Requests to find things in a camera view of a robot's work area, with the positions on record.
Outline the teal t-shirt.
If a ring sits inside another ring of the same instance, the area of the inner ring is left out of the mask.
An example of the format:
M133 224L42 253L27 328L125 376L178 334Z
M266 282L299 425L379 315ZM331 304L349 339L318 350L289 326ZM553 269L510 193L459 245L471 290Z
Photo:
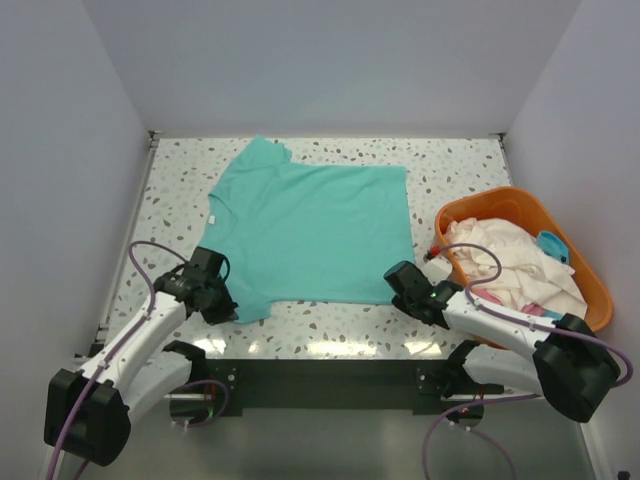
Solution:
M199 244L228 258L240 323L268 318L280 301L388 304L384 273L414 258L402 166L295 163L256 137L208 202Z

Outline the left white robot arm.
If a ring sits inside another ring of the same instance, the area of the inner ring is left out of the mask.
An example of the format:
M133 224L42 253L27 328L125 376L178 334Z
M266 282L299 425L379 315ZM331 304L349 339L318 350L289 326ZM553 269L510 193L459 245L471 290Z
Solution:
M165 395L215 385L203 349L172 338L192 314L209 325L231 320L237 304L226 281L230 262L219 252L196 248L189 259L146 282L149 296L134 318L77 370L59 370L47 393L44 441L53 449L47 474L66 452L100 466L124 449L134 423Z

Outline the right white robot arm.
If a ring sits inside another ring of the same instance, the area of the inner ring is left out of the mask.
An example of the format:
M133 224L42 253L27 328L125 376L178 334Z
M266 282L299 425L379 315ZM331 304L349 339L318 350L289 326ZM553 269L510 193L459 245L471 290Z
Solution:
M471 335L449 357L464 379L542 397L580 423L590 421L622 379L610 350L579 317L553 319L490 306L449 280L431 284L408 261L391 267L384 279L403 313Z

